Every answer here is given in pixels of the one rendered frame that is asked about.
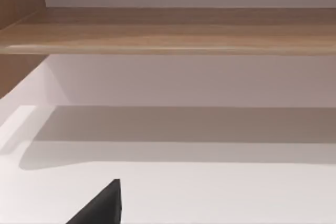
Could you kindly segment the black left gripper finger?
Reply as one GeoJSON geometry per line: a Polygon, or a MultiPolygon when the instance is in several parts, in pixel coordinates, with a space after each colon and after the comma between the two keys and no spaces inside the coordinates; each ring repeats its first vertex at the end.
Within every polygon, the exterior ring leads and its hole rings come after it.
{"type": "Polygon", "coordinates": [[[114,179],[66,224],[121,224],[120,179],[114,179]]]}

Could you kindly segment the wooden open shelf unit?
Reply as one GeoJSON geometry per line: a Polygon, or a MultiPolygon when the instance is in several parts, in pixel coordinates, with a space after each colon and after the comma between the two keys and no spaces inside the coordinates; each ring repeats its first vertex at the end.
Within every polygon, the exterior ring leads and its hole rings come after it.
{"type": "Polygon", "coordinates": [[[0,99],[53,54],[329,56],[336,0],[0,0],[0,99]]]}

